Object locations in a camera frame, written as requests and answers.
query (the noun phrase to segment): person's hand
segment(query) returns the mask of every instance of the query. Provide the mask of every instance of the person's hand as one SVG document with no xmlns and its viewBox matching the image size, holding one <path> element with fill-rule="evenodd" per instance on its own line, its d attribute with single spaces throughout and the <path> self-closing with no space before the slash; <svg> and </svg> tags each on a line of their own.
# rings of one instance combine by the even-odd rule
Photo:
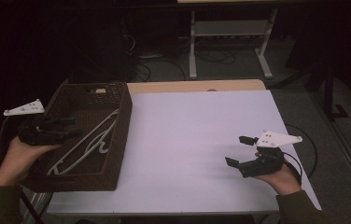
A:
<svg viewBox="0 0 351 224">
<path fill-rule="evenodd" d="M 292 171 L 283 164 L 281 170 L 271 175 L 258 175 L 255 178 L 268 183 L 279 195 L 287 195 L 302 190 Z"/>
<path fill-rule="evenodd" d="M 27 145 L 15 137 L 9 145 L 7 154 L 0 166 L 0 186 L 18 186 L 27 177 L 30 167 L 36 159 L 56 146 Z"/>
</svg>

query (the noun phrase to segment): brown box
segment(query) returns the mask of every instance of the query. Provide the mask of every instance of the brown box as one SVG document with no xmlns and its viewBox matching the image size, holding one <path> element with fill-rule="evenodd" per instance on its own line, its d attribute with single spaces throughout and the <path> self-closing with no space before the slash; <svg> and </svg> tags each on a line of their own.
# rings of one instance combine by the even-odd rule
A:
<svg viewBox="0 0 351 224">
<path fill-rule="evenodd" d="M 126 83 L 73 84 L 63 85 L 49 107 L 46 115 L 51 119 L 75 118 L 76 124 L 67 128 L 82 128 L 80 137 L 65 141 L 58 149 L 45 154 L 31 168 L 23 185 L 35 192 L 115 190 L 120 166 L 126 146 L 132 114 L 132 99 Z M 91 132 L 109 114 L 119 113 L 88 137 L 61 165 L 59 171 L 78 160 L 87 145 L 108 129 L 114 119 L 115 127 L 105 140 L 108 151 L 103 154 L 96 148 L 92 154 L 64 175 L 47 175 L 48 170 L 85 135 Z"/>
</svg>

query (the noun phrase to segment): white paper tab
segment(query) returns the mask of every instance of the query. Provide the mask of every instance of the white paper tab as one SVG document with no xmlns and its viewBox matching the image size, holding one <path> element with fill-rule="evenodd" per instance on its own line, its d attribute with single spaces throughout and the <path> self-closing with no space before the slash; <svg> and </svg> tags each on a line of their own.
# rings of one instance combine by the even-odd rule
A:
<svg viewBox="0 0 351 224">
<path fill-rule="evenodd" d="M 258 147 L 281 147 L 302 141 L 300 136 L 292 136 L 283 133 L 264 132 L 257 142 Z"/>
<path fill-rule="evenodd" d="M 4 116 L 39 114 L 44 112 L 45 112 L 44 106 L 39 101 L 39 99 L 36 99 L 36 101 L 31 102 L 30 104 L 21 105 L 14 109 L 4 111 Z"/>
</svg>

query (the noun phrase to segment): white table surface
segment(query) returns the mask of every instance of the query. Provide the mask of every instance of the white table surface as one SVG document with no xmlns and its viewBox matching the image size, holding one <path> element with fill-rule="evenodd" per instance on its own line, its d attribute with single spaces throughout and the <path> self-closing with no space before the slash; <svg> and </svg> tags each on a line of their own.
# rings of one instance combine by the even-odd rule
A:
<svg viewBox="0 0 351 224">
<path fill-rule="evenodd" d="M 132 94 L 133 112 L 115 191 L 54 193 L 54 215 L 254 214 L 278 211 L 267 184 L 243 178 L 225 157 L 252 161 L 239 136 L 287 133 L 269 91 Z M 297 157 L 293 146 L 281 149 Z M 302 188 L 320 205 L 306 178 Z"/>
</svg>

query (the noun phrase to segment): metal stand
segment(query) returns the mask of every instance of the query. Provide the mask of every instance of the metal stand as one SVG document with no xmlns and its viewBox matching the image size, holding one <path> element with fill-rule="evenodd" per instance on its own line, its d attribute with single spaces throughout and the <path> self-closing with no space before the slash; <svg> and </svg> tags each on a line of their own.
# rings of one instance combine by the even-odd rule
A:
<svg viewBox="0 0 351 224">
<path fill-rule="evenodd" d="M 264 53 L 271 35 L 277 8 L 272 9 L 269 20 L 260 21 L 196 21 L 195 11 L 191 12 L 190 19 L 190 79 L 197 78 L 195 59 L 195 36 L 210 35 L 263 35 L 261 46 L 255 49 L 260 67 L 266 78 L 273 75 L 266 63 Z"/>
<path fill-rule="evenodd" d="M 265 34 L 263 37 L 263 43 L 260 46 L 260 48 L 255 49 L 255 53 L 257 54 L 258 61 L 260 62 L 260 67 L 262 68 L 263 75 L 265 75 L 266 78 L 270 79 L 273 77 L 271 69 L 269 68 L 268 63 L 266 63 L 266 59 L 263 56 L 266 50 L 266 46 L 268 45 L 269 37 L 271 36 L 272 29 L 274 27 L 274 19 L 277 14 L 277 8 L 272 10 L 271 18 L 268 21 Z"/>
</svg>

